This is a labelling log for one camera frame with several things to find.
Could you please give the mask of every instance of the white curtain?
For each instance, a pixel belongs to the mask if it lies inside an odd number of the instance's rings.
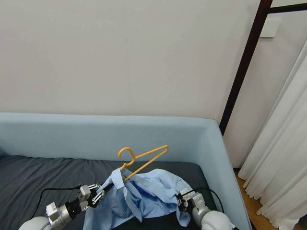
[[[307,42],[238,176],[274,227],[307,214]]]

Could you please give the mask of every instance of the dark gray bedsheet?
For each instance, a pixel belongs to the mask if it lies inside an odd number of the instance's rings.
[[[75,187],[78,184],[102,183],[111,172],[120,167],[122,161],[96,161],[67,158],[29,158],[22,156],[0,157],[0,229],[17,230],[27,221],[38,202],[40,192],[47,187]],[[143,165],[135,162],[128,167],[134,171]],[[208,187],[200,167],[193,163],[153,162],[142,173],[153,169],[165,169],[183,178],[192,188]],[[216,209],[212,195],[202,192],[210,209]],[[45,208],[51,202],[58,206],[74,200],[76,191],[46,191],[36,216],[44,216]],[[66,230],[81,230],[85,213],[66,226]],[[136,218],[118,226],[116,229],[195,229],[191,221],[188,228],[181,227],[175,213],[160,217],[144,219],[139,223]]]

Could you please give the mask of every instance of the orange hanger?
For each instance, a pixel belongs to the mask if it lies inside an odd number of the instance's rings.
[[[118,158],[120,159],[121,157],[121,154],[123,151],[126,151],[128,150],[132,156],[132,161],[130,161],[129,163],[124,163],[123,166],[121,166],[120,170],[123,170],[126,166],[130,166],[132,165],[136,159],[138,158],[141,158],[143,156],[146,156],[146,155],[151,155],[153,154],[154,152],[157,152],[161,149],[165,149],[163,152],[160,152],[158,153],[158,155],[156,155],[154,158],[152,158],[150,161],[148,161],[146,164],[144,164],[142,167],[140,167],[139,169],[137,169],[136,171],[134,171],[131,175],[129,175],[128,177],[126,177],[123,182],[126,182],[130,177],[132,177],[133,175],[137,174],[139,171],[141,171],[143,168],[145,168],[147,165],[151,164],[153,161],[155,161],[156,159],[158,159],[159,157],[161,157],[163,154],[165,154],[167,151],[168,151],[168,145],[164,145],[164,146],[161,146],[161,147],[158,147],[156,149],[153,149],[153,150],[150,150],[146,153],[143,153],[141,155],[138,155],[138,156],[134,156],[133,152],[132,152],[132,149],[129,148],[129,147],[124,147],[122,148],[119,152],[118,152]]]

